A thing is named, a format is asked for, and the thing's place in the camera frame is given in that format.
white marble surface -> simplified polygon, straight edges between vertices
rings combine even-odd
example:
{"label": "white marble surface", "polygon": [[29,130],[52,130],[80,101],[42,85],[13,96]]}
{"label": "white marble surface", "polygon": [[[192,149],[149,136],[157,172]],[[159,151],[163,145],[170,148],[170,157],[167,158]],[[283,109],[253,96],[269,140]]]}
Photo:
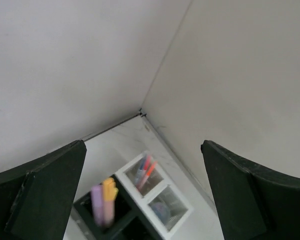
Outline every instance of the white marble surface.
{"label": "white marble surface", "polygon": [[[75,199],[148,150],[194,207],[193,213],[173,235],[172,240],[223,239],[218,216],[192,185],[144,118],[135,117],[86,141],[85,144],[87,155]],[[76,223],[70,218],[64,240],[84,239]]]}

blue pen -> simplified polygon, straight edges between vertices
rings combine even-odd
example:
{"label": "blue pen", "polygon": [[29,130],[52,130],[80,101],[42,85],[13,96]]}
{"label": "blue pen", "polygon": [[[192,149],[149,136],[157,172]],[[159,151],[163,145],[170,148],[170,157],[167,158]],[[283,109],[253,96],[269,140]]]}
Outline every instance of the blue pen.
{"label": "blue pen", "polygon": [[135,186],[137,186],[137,184],[139,183],[140,179],[142,178],[142,173],[143,173],[143,169],[144,169],[146,160],[147,160],[147,155],[145,155],[141,159],[140,166],[139,166],[138,170],[136,171],[136,175],[135,175],[135,178],[134,178],[134,185]]}

purple highlighter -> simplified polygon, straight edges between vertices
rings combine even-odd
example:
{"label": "purple highlighter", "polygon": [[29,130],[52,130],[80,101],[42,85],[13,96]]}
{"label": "purple highlighter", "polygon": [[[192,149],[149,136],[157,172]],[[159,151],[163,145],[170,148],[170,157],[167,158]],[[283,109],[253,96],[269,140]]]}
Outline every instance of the purple highlighter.
{"label": "purple highlighter", "polygon": [[91,204],[95,223],[102,227],[104,225],[104,199],[103,186],[96,185],[91,188]]}

highlighter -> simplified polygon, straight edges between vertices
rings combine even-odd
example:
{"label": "highlighter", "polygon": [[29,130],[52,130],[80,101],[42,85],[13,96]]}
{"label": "highlighter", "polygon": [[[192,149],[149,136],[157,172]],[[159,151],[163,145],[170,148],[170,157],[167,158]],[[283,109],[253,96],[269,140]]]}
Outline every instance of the highlighter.
{"label": "highlighter", "polygon": [[112,177],[103,181],[103,211],[104,226],[111,227],[115,220],[115,200],[118,194],[118,188]]}
{"label": "highlighter", "polygon": [[102,227],[104,224],[103,186],[93,186],[90,195],[94,221],[99,227]]}

black desk organizer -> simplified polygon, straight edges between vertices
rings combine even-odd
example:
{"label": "black desk organizer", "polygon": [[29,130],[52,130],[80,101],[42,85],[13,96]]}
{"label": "black desk organizer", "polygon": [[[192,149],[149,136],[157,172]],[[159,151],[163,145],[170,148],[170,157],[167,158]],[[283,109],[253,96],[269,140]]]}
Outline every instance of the black desk organizer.
{"label": "black desk organizer", "polygon": [[95,224],[90,192],[73,204],[71,216],[85,237],[88,240],[162,240],[116,176],[111,177],[119,192],[115,200],[114,223],[110,228],[102,229]]}

